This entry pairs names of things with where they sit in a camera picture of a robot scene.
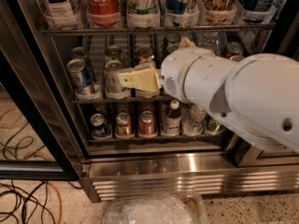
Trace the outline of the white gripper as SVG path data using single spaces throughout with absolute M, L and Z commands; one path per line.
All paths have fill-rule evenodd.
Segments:
M 176 49 L 163 60 L 161 82 L 160 74 L 155 68 L 145 68 L 119 72 L 117 77 L 120 84 L 125 88 L 150 92 L 158 91 L 163 86 L 168 95 L 182 103 L 188 103 L 184 83 L 191 66 L 198 59 L 214 56 L 215 53 L 209 49 L 196 47 L 188 37 L 180 39 L 179 47 L 180 49 Z

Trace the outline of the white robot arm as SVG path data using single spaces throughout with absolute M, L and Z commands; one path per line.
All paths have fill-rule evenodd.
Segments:
M 159 69 L 142 63 L 122 69 L 125 88 L 160 88 L 181 101 L 201 106 L 210 117 L 251 145 L 299 150 L 299 63 L 271 53 L 239 62 L 196 46 L 174 50 Z

